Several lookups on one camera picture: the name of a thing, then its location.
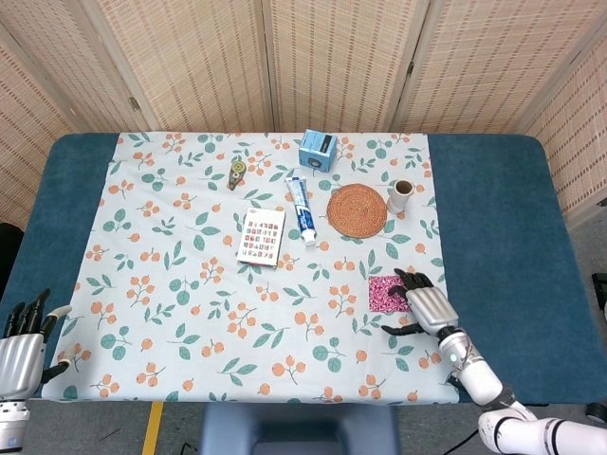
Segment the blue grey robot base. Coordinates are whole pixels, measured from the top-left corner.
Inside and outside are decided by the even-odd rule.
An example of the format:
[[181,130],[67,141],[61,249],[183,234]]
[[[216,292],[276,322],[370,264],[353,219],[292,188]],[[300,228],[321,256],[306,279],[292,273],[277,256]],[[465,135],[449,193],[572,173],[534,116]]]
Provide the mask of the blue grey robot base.
[[209,403],[198,455],[400,455],[397,415],[361,404]]

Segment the small white cup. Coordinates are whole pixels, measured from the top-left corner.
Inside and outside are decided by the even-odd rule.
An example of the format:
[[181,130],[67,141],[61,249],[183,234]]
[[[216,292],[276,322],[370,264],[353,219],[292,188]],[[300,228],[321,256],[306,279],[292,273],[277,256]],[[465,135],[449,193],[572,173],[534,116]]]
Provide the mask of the small white cup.
[[403,212],[409,199],[414,194],[414,185],[408,180],[397,180],[389,191],[386,203],[387,210],[392,214]]

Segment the yellow floor tape strip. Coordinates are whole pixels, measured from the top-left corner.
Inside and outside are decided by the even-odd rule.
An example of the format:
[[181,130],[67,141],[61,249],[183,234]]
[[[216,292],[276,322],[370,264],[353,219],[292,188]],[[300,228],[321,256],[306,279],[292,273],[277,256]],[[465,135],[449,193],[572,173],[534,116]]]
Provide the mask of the yellow floor tape strip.
[[156,454],[156,444],[160,430],[163,406],[163,402],[153,402],[150,407],[141,455]]

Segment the pink patterned card pack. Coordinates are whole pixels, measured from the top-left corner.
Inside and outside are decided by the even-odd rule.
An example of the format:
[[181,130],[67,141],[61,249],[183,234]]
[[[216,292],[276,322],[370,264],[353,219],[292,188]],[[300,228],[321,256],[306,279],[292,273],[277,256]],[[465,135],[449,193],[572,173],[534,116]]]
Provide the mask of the pink patterned card pack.
[[402,281],[398,276],[371,276],[369,278],[369,309],[376,313],[410,312],[407,300],[389,290]]

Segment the round orange woven coaster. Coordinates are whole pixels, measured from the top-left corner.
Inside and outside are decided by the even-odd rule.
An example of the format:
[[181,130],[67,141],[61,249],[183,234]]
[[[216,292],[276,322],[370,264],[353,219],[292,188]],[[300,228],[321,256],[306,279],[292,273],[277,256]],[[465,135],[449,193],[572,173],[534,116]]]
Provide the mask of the round orange woven coaster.
[[329,225],[338,233],[354,239],[378,234],[387,221],[383,197],[362,184],[349,184],[335,191],[327,204]]

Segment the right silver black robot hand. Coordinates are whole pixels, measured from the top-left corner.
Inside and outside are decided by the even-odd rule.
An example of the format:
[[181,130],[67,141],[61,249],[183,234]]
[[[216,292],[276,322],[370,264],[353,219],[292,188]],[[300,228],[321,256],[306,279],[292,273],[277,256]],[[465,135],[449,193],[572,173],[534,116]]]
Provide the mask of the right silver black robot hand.
[[459,317],[445,294],[421,272],[406,272],[395,268],[394,272],[401,280],[393,285],[388,295],[404,298],[412,310],[416,323],[402,327],[382,325],[381,329],[394,337],[413,334],[427,334],[440,342],[454,333],[460,332]]

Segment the olive correction tape dispenser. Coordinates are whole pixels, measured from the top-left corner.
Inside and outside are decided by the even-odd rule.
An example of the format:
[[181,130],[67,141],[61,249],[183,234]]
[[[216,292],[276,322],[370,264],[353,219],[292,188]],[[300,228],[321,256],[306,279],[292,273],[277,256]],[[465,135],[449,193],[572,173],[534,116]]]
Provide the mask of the olive correction tape dispenser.
[[235,188],[239,185],[239,183],[244,178],[246,171],[247,171],[247,165],[244,161],[235,160],[235,161],[231,162],[229,183],[228,183],[228,187],[231,191],[234,191]]

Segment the light blue cardboard box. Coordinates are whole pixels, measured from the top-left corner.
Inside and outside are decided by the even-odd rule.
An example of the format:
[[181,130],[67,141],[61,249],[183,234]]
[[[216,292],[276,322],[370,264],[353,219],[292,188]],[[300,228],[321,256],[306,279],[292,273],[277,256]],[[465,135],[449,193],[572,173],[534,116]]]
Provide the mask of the light blue cardboard box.
[[337,137],[306,129],[299,145],[301,166],[328,173],[337,153]]

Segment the teal table cover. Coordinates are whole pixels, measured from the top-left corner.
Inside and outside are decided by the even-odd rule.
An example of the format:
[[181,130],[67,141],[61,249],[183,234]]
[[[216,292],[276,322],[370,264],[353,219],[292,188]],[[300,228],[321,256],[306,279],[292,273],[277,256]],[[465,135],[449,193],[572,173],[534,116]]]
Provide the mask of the teal table cover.
[[[0,300],[0,334],[10,310],[46,288],[47,311],[71,306],[120,135],[66,135],[53,144]],[[446,276],[444,286],[433,284],[471,342],[526,404],[606,397],[607,353],[541,143],[519,135],[423,136]],[[58,360],[63,325],[50,336],[47,364]]]

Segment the woven bamboo screen panel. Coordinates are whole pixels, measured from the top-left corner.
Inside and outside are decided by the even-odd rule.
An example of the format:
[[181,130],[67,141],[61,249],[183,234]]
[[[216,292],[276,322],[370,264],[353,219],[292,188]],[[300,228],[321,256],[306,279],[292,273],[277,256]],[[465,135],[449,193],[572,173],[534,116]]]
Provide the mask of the woven bamboo screen panel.
[[525,133],[542,144],[566,225],[607,209],[607,33]]
[[261,0],[0,0],[75,133],[270,131],[262,16]]
[[432,0],[261,0],[273,125],[385,132]]
[[77,128],[0,24],[0,222],[25,228],[54,142]]
[[392,130],[514,132],[607,17],[607,0],[432,0]]

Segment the black rounded object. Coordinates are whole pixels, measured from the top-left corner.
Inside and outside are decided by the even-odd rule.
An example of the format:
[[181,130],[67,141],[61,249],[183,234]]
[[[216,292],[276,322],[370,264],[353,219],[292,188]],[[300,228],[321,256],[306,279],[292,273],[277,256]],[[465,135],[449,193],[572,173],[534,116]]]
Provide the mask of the black rounded object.
[[24,231],[9,223],[0,223],[0,299],[23,241]]

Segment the floral print tablecloth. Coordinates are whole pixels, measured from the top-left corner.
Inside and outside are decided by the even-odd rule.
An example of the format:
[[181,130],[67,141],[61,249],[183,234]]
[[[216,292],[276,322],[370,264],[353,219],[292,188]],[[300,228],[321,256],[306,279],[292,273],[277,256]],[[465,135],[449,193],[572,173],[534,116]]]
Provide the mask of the floral print tablecloth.
[[[391,337],[410,312],[369,309],[369,278],[395,268],[446,283],[428,140],[341,135],[328,173],[299,165],[299,134],[123,133],[109,162],[54,356],[73,363],[47,400],[454,403],[432,337]],[[247,165],[231,191],[231,162]],[[306,180],[316,244],[285,180]],[[414,194],[366,239],[328,223],[349,184],[387,203]],[[276,267],[236,259],[249,208],[285,213]]]

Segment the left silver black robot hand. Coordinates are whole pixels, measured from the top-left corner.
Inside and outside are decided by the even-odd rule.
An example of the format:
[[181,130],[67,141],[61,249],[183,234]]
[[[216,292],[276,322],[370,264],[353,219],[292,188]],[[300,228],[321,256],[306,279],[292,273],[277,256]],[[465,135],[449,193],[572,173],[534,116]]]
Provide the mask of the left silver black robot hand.
[[28,400],[73,363],[68,354],[54,366],[45,366],[46,347],[55,325],[72,310],[65,305],[44,315],[49,295],[46,288],[35,301],[22,301],[8,314],[0,334],[0,402]]

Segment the black equipment piece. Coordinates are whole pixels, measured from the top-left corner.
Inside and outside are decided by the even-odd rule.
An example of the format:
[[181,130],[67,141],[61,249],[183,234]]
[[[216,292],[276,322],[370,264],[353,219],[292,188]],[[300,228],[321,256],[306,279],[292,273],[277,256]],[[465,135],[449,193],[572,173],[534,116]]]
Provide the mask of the black equipment piece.
[[598,301],[598,308],[601,311],[607,306],[607,273],[593,273],[592,282]]

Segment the white blue toothpaste tube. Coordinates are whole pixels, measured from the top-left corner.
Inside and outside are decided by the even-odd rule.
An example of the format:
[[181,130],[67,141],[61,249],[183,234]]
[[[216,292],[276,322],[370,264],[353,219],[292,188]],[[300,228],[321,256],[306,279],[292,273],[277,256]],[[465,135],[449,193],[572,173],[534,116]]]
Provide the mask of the white blue toothpaste tube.
[[306,246],[316,244],[317,231],[309,206],[306,180],[302,177],[289,177],[285,180],[293,200],[298,228]]

